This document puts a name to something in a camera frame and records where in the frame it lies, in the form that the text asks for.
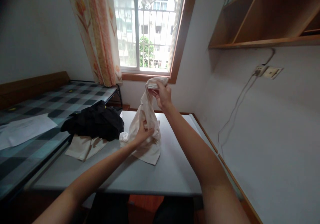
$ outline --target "checkered mattress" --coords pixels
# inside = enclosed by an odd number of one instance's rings
[[[58,125],[21,145],[0,151],[0,200],[65,142],[69,133],[60,132],[60,128],[70,114],[99,100],[107,101],[116,90],[116,86],[108,88],[94,83],[70,82],[0,111],[1,125],[45,113]]]

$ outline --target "wall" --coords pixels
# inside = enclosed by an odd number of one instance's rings
[[[0,84],[60,70],[30,0],[1,0]]]
[[[207,47],[223,2],[196,0],[177,82],[172,85],[172,100],[180,111],[194,111],[199,87],[210,77]],[[6,23],[0,35],[0,83],[61,70],[71,79],[93,80],[69,0],[11,0],[9,6],[2,15]],[[138,108],[144,85],[124,81],[124,103]]]
[[[193,112],[206,85],[219,51],[208,52],[208,44],[224,0],[196,0],[177,82],[171,85],[172,101],[179,111]],[[121,91],[124,103],[138,108],[145,83],[124,81]]]
[[[220,152],[218,130],[254,68],[270,54],[223,51],[195,111]],[[319,46],[277,48],[269,64],[284,70],[275,80],[256,80],[224,144],[224,160],[263,223],[320,222],[319,60]]]
[[[3,0],[0,84],[66,70],[93,80],[69,0]]]

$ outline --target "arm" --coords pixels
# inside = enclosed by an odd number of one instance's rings
[[[207,223],[249,223],[217,156],[173,106],[170,87],[157,84],[159,91],[150,92],[199,179]]]
[[[79,205],[81,205],[117,167],[149,136],[153,129],[145,131],[143,122],[140,124],[136,138],[101,160],[81,174],[67,189],[34,221],[38,223],[69,223]]]

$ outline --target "hand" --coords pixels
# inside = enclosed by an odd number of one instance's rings
[[[157,99],[159,108],[164,111],[164,109],[172,104],[171,88],[169,85],[165,87],[160,81],[157,81],[157,85],[159,87],[159,90],[149,89],[149,93]]]
[[[146,130],[144,128],[144,125],[147,123],[147,121],[141,121],[140,127],[138,130],[138,133],[134,139],[134,142],[137,145],[140,145],[142,142],[144,142],[148,137],[152,136],[154,133],[154,129],[151,128],[150,130]]]

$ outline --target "black jacket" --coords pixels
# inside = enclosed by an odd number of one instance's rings
[[[100,137],[107,141],[119,139],[124,122],[113,107],[107,107],[103,100],[85,108],[79,114],[72,114],[66,120],[61,132],[68,131],[78,136]]]

